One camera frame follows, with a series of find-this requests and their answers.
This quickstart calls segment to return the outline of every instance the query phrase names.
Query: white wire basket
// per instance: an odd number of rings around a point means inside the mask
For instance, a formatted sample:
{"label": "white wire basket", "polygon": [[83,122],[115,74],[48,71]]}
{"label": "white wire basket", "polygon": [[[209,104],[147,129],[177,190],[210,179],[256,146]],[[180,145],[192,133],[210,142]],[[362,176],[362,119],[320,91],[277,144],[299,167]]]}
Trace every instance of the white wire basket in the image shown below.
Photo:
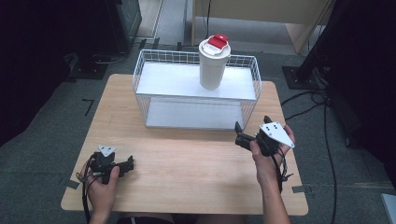
{"label": "white wire basket", "polygon": [[200,84],[198,52],[143,49],[134,69],[134,94],[147,127],[245,129],[262,93],[257,60],[232,55],[220,86]]}

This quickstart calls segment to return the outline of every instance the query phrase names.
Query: white tag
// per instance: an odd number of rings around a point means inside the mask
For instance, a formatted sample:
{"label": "white tag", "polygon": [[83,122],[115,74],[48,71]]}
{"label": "white tag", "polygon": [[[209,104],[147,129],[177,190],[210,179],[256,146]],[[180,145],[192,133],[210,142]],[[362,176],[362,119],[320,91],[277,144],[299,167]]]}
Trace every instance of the white tag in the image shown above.
{"label": "white tag", "polygon": [[114,152],[116,150],[116,148],[99,145],[99,150],[102,152],[102,154],[105,157],[108,157],[112,152]]}
{"label": "white tag", "polygon": [[204,52],[210,55],[220,54],[222,52],[222,49],[218,49],[209,43],[204,43],[203,48],[204,48]]}
{"label": "white tag", "polygon": [[283,129],[279,122],[272,122],[260,125],[260,129],[267,134],[268,137],[276,140],[279,143],[295,147],[293,141],[289,138],[286,131]]}

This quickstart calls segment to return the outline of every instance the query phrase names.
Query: red lid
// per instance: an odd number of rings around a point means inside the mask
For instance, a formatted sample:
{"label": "red lid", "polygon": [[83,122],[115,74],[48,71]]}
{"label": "red lid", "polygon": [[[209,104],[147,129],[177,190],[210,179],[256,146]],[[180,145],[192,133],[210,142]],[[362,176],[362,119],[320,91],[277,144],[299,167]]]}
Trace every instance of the red lid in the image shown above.
{"label": "red lid", "polygon": [[207,42],[218,49],[223,49],[225,46],[227,46],[228,44],[227,41],[228,41],[227,35],[216,34],[210,37]]}

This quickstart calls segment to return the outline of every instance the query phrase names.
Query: wooden table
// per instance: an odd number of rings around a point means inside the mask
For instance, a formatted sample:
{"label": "wooden table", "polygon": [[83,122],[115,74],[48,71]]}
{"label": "wooden table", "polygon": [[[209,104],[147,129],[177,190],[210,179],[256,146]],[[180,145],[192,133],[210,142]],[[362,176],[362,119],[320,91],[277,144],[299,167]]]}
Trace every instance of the wooden table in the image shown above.
{"label": "wooden table", "polygon": [[[254,134],[264,115],[285,123],[276,87],[262,83],[262,96],[245,129]],[[131,75],[112,75],[96,110],[71,179],[98,145],[114,146],[115,162],[134,156],[134,170],[119,179],[114,211],[190,214],[262,214],[262,193],[251,153],[234,144],[234,132],[146,128]],[[308,212],[293,151],[282,197],[290,215]],[[66,189],[64,210],[83,210],[81,188]]]}

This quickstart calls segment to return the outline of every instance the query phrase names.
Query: handheld controller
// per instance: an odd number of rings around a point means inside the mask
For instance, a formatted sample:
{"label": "handheld controller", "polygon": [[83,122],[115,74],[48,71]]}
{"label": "handheld controller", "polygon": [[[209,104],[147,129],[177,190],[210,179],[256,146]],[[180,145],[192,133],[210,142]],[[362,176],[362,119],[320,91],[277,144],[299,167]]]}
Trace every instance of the handheld controller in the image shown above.
{"label": "handheld controller", "polygon": [[113,162],[115,156],[116,154],[114,152],[112,152],[106,157],[103,155],[102,152],[93,153],[94,161],[92,161],[90,165],[92,169],[92,174],[98,177],[101,176],[103,184],[108,184],[111,170],[113,170],[115,166],[120,167],[119,177],[123,177],[125,173],[128,173],[129,171],[134,169],[133,156],[130,156],[127,161],[120,163]]}
{"label": "handheld controller", "polygon": [[270,156],[272,158],[276,166],[277,184],[279,186],[279,190],[282,191],[282,182],[288,180],[288,177],[286,176],[286,159],[282,152],[281,157],[283,162],[283,172],[280,173],[280,168],[274,155],[278,153],[280,144],[294,147],[293,142],[291,141],[283,127],[279,124],[279,122],[272,122],[268,116],[265,116],[264,124],[260,125],[260,129],[259,132],[256,134],[256,137],[243,133],[238,121],[235,123],[234,130],[236,132],[236,145],[250,151],[250,142],[256,140],[257,144],[260,147],[262,155],[266,157]]}

